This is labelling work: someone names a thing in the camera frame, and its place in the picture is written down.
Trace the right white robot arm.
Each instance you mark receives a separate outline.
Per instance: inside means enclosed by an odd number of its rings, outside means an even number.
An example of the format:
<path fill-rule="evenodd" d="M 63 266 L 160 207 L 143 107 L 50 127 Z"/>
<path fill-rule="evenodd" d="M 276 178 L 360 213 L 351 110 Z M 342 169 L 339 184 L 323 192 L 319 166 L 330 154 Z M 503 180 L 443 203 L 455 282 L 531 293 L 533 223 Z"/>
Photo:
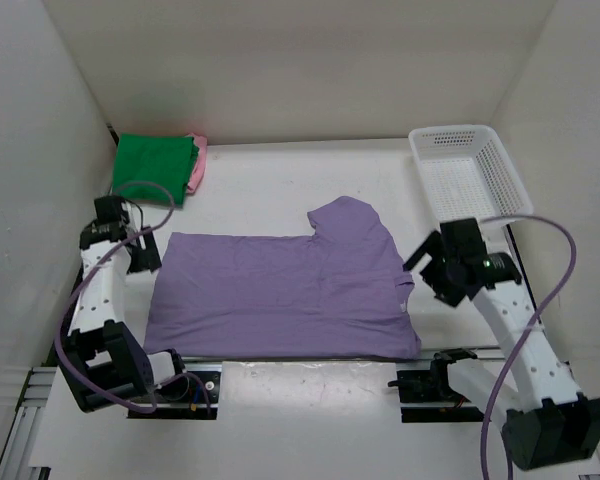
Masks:
<path fill-rule="evenodd" d="M 496 218 L 441 223 L 403 266 L 411 271 L 428 256 L 420 275 L 435 298 L 451 307 L 469 300 L 505 357 L 498 374 L 462 348 L 440 351 L 430 363 L 429 387 L 435 396 L 462 397 L 482 412 L 479 459 L 484 478 L 489 476 L 490 427 L 500 433 L 509 472 L 586 460 L 600 442 L 600 398 L 583 393 L 538 325 L 570 279 L 577 247 L 565 227 L 544 217 L 537 220 L 562 233 L 570 252 L 565 273 L 538 305 L 527 298 L 512 257 L 487 250 L 480 228 Z"/>

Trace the lilac t shirt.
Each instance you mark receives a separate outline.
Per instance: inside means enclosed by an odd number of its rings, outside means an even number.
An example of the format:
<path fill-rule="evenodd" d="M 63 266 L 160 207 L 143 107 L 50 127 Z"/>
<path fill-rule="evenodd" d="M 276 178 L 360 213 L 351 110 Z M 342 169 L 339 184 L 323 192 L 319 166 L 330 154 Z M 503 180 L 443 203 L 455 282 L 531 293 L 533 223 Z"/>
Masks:
<path fill-rule="evenodd" d="M 144 347 L 231 359 L 418 357 L 414 288 L 374 208 L 342 196 L 308 236 L 173 233 Z"/>

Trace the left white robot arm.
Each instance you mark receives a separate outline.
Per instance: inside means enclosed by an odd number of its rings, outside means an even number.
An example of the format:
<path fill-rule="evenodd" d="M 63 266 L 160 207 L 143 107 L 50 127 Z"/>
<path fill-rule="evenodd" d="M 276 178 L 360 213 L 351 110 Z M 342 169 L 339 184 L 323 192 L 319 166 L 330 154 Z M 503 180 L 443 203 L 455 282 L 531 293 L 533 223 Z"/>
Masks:
<path fill-rule="evenodd" d="M 112 405 L 112 396 L 131 403 L 160 392 L 178 400 L 190 386 L 181 356 L 146 353 L 125 323 L 127 277 L 161 267 L 154 236 L 135 225 L 132 201 L 108 195 L 94 206 L 96 218 L 79 239 L 84 283 L 56 350 L 64 378 L 85 413 Z"/>

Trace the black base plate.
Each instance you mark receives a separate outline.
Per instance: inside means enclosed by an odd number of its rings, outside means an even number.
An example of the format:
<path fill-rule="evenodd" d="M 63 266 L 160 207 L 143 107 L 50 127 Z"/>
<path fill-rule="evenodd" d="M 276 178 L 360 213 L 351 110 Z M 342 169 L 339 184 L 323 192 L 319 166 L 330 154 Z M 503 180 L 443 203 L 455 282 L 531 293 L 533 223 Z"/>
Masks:
<path fill-rule="evenodd" d="M 206 400 L 215 407 L 219 401 L 222 365 L 220 363 L 184 363 L 175 367 L 180 374 L 189 372 L 199 378 L 199 381 L 180 378 L 175 382 L 156 390 L 154 393 L 159 408 L 188 408 L 195 405 L 206 407 Z"/>
<path fill-rule="evenodd" d="M 403 404 L 424 404 L 446 408 L 478 405 L 484 409 L 489 391 L 460 378 L 451 378 L 446 367 L 430 370 L 398 370 L 396 378 L 390 380 L 388 388 L 398 390 Z"/>

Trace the aluminium frame rail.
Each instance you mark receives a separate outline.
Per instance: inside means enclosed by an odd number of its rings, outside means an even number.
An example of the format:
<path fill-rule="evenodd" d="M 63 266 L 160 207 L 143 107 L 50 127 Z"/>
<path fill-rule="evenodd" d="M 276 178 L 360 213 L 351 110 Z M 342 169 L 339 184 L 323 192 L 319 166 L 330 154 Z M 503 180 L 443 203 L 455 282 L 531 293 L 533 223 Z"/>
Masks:
<path fill-rule="evenodd" d="M 54 325 L 51 344 L 40 367 L 51 367 L 52 369 L 55 369 L 58 365 L 65 365 L 58 356 L 56 350 L 56 338 L 59 338 L 61 346 L 60 350 L 66 357 L 69 357 L 69 347 L 66 346 L 65 343 L 68 342 L 73 331 L 78 332 L 80 328 L 85 331 L 91 331 L 100 328 L 103 325 L 103 320 L 98 320 L 97 318 L 93 321 L 88 320 L 86 314 L 84 314 L 83 319 L 81 319 L 83 307 L 80 305 L 80 296 L 86 291 L 86 285 L 84 283 L 86 277 L 87 274 L 84 272 L 84 267 L 81 266 L 69 296 L 69 303 L 65 306 L 60 321 Z M 7 457 L 9 456 L 8 450 L 12 447 L 12 437 L 15 435 L 19 422 L 21 421 L 22 412 L 20 409 L 25 401 L 25 393 L 29 388 L 29 381 L 34 374 L 34 368 L 35 366 L 22 368 L 14 367 L 7 372 L 10 383 L 7 385 L 7 390 L 5 390 L 5 399 L 8 404 L 14 408 L 15 416 L 9 428 L 7 441 L 1 451 L 0 469 L 4 469 L 5 464 L 7 463 Z"/>

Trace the white plastic basket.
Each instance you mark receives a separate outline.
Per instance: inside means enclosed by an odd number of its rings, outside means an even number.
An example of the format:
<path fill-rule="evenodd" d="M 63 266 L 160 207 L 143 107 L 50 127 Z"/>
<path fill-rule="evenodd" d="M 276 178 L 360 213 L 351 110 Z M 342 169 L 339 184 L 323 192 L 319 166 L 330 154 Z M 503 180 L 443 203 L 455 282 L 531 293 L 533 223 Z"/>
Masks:
<path fill-rule="evenodd" d="M 495 228 L 534 207 L 499 136 L 486 125 L 414 129 L 414 163 L 429 208 L 439 223 L 495 218 Z"/>

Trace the white front cover board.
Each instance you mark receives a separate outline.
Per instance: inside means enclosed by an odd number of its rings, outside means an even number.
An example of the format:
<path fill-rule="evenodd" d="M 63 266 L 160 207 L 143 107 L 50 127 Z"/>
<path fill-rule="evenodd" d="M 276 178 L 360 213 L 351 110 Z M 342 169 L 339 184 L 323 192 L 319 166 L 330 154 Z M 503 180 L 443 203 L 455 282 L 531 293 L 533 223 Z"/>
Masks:
<path fill-rule="evenodd" d="M 477 479 L 479 423 L 405 424 L 388 363 L 223 365 L 213 420 L 85 414 L 54 379 L 31 453 L 54 479 Z"/>

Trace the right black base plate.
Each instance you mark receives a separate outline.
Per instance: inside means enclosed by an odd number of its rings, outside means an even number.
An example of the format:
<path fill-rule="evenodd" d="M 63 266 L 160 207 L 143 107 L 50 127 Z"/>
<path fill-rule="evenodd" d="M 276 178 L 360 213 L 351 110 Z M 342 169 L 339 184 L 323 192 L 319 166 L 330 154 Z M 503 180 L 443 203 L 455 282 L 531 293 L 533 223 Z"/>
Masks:
<path fill-rule="evenodd" d="M 430 370 L 398 370 L 396 378 L 390 380 L 388 388 L 398 390 L 403 404 L 424 404 L 446 408 L 478 405 L 484 409 L 489 391 L 460 378 L 451 378 L 446 367 Z"/>

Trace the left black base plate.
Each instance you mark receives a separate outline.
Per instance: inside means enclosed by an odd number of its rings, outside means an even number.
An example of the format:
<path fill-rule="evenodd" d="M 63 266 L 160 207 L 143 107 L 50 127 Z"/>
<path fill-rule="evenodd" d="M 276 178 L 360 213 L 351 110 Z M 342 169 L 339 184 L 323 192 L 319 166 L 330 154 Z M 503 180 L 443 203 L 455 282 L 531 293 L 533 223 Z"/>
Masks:
<path fill-rule="evenodd" d="M 180 378 L 175 382 L 156 390 L 154 393 L 159 408 L 188 408 L 195 405 L 206 407 L 206 400 L 215 407 L 219 401 L 222 365 L 220 363 L 184 363 L 175 367 L 180 374 L 189 372 L 199 378 L 199 381 Z"/>

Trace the pink t shirt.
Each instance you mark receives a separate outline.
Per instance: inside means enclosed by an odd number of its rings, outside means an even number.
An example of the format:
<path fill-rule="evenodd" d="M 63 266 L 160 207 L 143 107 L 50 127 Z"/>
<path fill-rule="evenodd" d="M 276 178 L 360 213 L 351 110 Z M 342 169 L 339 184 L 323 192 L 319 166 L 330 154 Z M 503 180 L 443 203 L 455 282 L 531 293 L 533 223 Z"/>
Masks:
<path fill-rule="evenodd" d="M 192 139 L 193 144 L 198 149 L 194 167 L 186 187 L 186 193 L 193 195 L 200 186 L 206 172 L 208 140 L 205 136 L 196 133 L 189 133 L 188 137 Z"/>

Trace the green t shirt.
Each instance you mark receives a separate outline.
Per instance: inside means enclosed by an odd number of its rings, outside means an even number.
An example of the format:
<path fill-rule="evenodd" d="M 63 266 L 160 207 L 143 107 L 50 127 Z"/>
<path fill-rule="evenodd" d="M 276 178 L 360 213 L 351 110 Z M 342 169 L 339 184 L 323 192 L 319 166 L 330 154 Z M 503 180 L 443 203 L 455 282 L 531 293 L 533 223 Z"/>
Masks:
<path fill-rule="evenodd" d="M 168 196 L 179 207 L 194 170 L 199 148 L 192 137 L 150 137 L 122 134 L 113 170 L 113 193 L 163 205 Z"/>

